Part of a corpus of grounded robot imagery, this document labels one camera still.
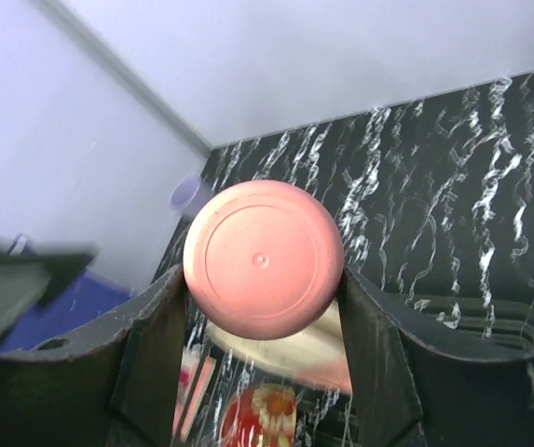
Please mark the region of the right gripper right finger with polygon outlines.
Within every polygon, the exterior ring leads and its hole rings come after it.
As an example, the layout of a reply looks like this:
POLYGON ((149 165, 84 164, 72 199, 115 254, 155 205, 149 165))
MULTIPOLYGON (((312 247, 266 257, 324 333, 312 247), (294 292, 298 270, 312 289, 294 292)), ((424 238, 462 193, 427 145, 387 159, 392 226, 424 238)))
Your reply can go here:
POLYGON ((346 270, 338 307, 364 446, 534 446, 534 353, 474 338, 346 270))

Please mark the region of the pink plastic cup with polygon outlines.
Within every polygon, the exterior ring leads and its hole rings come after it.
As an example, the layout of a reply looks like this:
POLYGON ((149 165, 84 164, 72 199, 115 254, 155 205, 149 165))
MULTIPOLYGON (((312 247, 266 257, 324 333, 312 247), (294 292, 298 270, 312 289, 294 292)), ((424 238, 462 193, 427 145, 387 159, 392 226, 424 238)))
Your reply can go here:
POLYGON ((199 309, 238 337, 295 334, 333 302, 345 264, 323 204, 288 183, 238 183, 212 198, 189 227, 185 283, 199 309))

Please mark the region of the red floral bowl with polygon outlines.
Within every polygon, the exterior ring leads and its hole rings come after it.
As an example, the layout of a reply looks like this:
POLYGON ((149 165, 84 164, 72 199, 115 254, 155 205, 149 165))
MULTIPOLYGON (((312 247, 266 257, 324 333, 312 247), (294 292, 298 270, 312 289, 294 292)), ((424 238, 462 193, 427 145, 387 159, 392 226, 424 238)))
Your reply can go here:
POLYGON ((221 420, 219 445, 290 447, 295 427, 294 390, 277 384, 257 384, 229 400, 221 420))

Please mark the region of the lavender plastic cup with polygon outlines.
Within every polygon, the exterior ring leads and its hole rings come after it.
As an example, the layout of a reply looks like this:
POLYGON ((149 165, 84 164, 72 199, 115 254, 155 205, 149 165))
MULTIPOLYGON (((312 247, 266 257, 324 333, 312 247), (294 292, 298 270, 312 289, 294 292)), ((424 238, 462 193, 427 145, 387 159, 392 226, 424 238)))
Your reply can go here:
POLYGON ((211 199, 211 187, 199 174, 193 173, 175 186, 170 196, 170 207, 191 221, 211 199))

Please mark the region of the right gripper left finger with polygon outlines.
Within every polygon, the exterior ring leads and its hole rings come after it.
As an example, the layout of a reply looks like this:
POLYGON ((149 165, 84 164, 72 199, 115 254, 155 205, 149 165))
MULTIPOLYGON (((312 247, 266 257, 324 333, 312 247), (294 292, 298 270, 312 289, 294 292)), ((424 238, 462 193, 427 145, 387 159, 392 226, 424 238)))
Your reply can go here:
POLYGON ((0 354, 0 446, 168 446, 186 315, 181 266, 36 350, 0 354))

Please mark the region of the wire dish rack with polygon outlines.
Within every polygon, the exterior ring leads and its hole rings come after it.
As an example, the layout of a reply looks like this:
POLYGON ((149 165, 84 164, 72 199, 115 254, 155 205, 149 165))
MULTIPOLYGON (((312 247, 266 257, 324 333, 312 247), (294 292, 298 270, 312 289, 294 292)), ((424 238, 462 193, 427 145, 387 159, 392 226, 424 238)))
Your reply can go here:
POLYGON ((495 345, 534 352, 534 309, 506 300, 493 300, 488 307, 476 298, 417 294, 393 298, 411 306, 446 327, 495 345))

